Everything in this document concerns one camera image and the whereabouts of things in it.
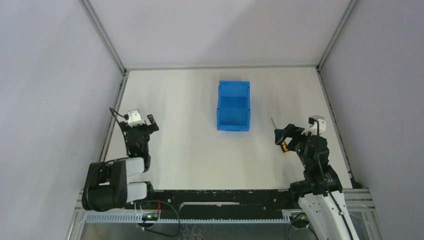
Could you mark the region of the yellow black handled screwdriver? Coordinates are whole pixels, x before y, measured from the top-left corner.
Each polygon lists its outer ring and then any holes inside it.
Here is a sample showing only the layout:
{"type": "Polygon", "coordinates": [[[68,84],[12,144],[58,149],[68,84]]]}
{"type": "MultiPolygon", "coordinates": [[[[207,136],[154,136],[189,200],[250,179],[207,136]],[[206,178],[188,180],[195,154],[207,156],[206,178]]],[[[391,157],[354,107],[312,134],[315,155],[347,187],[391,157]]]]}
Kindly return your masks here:
{"type": "MultiPolygon", "coordinates": [[[[274,127],[274,130],[275,130],[275,129],[281,129],[281,128],[277,128],[277,125],[276,125],[276,123],[275,123],[275,121],[274,121],[274,119],[273,119],[273,118],[271,118],[271,122],[272,122],[272,125],[273,125],[273,127],[274,127]]],[[[278,145],[278,146],[280,147],[280,149],[282,150],[282,152],[283,152],[283,153],[287,154],[287,153],[289,152],[289,150],[288,150],[288,147],[287,147],[287,144],[286,144],[285,140],[284,140],[284,143],[283,143],[283,145],[282,145],[282,146],[280,146],[280,145],[278,145]]]]}

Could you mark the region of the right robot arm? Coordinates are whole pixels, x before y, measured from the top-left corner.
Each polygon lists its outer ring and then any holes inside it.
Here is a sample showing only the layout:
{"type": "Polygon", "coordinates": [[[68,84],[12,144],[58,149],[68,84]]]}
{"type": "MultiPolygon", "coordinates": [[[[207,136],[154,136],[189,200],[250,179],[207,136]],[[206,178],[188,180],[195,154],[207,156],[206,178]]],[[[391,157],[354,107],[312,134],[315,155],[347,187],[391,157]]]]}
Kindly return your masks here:
{"type": "Polygon", "coordinates": [[[318,240],[357,240],[341,181],[329,164],[326,128],[324,119],[310,117],[307,128],[290,123],[274,129],[275,144],[284,153],[294,152],[303,166],[304,179],[288,189],[289,203],[302,211],[293,220],[312,226],[318,240]]]}

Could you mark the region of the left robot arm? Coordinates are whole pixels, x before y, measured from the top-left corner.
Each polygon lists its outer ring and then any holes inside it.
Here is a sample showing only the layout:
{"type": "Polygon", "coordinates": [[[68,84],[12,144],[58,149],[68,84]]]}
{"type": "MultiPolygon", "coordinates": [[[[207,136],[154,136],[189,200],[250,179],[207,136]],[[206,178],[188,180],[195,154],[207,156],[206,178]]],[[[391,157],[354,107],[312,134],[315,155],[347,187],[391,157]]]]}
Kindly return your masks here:
{"type": "Polygon", "coordinates": [[[123,133],[126,156],[89,165],[81,199],[86,211],[121,209],[134,201],[149,209],[156,203],[157,196],[149,181],[131,182],[129,178],[149,170],[150,136],[159,126],[151,114],[146,123],[138,110],[129,111],[125,118],[118,125],[123,133]]]}

